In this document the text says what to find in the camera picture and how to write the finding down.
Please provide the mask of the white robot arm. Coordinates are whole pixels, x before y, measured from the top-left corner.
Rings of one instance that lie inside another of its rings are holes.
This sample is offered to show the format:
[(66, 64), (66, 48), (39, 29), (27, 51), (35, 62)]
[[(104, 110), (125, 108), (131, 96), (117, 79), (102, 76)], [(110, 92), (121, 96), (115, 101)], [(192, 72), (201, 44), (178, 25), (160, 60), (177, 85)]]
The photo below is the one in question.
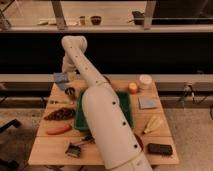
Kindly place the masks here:
[(107, 171), (153, 171), (112, 86), (85, 57), (84, 36), (64, 36), (65, 63), (73, 64), (87, 83), (82, 96), (85, 119)]

